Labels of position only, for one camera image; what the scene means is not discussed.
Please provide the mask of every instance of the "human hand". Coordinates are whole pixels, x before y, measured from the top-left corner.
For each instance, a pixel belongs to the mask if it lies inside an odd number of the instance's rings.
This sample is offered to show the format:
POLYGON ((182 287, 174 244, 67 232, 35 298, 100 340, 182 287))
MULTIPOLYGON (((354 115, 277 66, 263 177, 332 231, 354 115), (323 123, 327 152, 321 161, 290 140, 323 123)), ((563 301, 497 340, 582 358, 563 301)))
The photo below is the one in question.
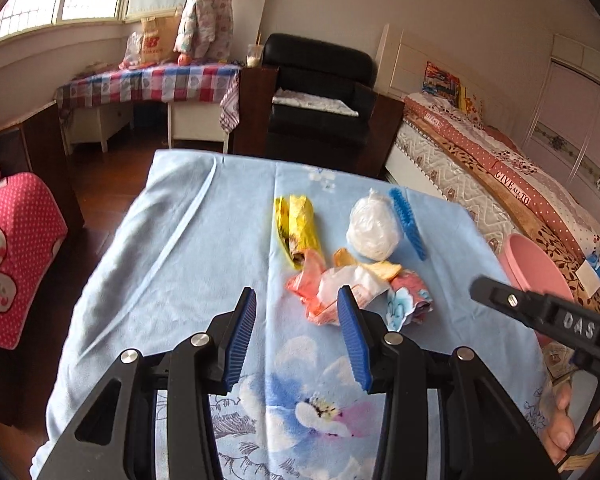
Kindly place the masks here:
MULTIPOLYGON (((565 457, 575 437, 573 421, 567 414, 571 396, 571 383, 566 381, 555 388, 546 386, 540 400, 540 410, 549 421, 549 425, 540 433, 540 440, 554 464, 565 457)), ((600 410, 593 420, 594 426, 599 422, 600 410)))

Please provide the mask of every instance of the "window frame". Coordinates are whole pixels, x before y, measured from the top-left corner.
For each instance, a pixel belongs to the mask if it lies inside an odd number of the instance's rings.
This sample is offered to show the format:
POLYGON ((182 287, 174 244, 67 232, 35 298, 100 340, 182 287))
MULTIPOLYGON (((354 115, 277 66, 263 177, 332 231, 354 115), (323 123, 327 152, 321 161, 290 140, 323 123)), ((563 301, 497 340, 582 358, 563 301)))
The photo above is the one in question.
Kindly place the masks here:
POLYGON ((65 20, 62 18, 62 10, 64 8, 65 0, 56 0, 56 4, 54 6, 54 12, 52 15, 51 23, 45 23, 45 25, 39 25, 37 27, 25 28, 24 30, 20 30, 18 32, 14 32, 13 34, 7 34, 0 38, 0 45, 4 45, 7 41, 19 40, 22 36, 31 33, 40 33, 49 28, 55 27, 69 27, 75 25, 102 25, 102 24, 113 24, 119 23, 120 25, 124 23, 139 21, 138 19, 128 20, 126 18, 126 8, 128 6, 129 0, 116 0, 116 10, 113 16, 104 17, 104 18, 77 18, 72 20, 65 20))

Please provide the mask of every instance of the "leopard print fabric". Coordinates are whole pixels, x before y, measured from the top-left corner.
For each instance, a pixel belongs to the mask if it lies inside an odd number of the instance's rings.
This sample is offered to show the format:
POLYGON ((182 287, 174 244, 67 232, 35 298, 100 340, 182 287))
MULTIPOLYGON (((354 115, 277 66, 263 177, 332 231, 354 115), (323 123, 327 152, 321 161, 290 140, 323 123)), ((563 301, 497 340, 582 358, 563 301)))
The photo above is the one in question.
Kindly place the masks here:
POLYGON ((425 121, 405 110, 404 118, 410 126, 425 138, 437 144, 445 153, 467 170, 480 184, 482 184, 509 213, 520 232, 533 240, 551 258, 567 281, 574 300, 580 305, 600 313, 600 290, 591 298, 587 298, 576 270, 580 264, 565 245, 544 223, 539 221, 533 213, 520 203, 493 175, 486 171, 480 163, 469 153, 458 148, 452 142, 437 134, 425 121))

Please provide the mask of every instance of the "yellow pillow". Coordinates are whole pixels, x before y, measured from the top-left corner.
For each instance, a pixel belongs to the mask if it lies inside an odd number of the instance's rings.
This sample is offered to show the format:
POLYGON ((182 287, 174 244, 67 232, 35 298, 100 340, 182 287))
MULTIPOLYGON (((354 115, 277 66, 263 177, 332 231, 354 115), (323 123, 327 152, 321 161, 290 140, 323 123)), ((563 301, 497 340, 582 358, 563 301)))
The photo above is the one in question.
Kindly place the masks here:
POLYGON ((484 104, 471 89, 460 85, 460 98, 458 99, 460 111, 473 123, 482 124, 482 110, 484 104))

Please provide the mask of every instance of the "bed headboard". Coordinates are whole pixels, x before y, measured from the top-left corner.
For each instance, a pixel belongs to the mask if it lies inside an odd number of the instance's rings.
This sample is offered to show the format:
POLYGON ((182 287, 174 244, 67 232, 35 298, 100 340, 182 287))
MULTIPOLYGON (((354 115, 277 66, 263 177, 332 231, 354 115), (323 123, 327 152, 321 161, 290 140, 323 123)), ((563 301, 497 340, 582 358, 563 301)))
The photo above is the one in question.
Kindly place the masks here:
POLYGON ((484 124, 496 126, 501 132, 510 135, 516 114, 507 106, 508 99, 501 91, 451 55, 390 23, 384 26, 376 54, 378 76, 374 89, 398 99, 420 92, 427 61, 451 72, 463 85, 483 99, 484 124))

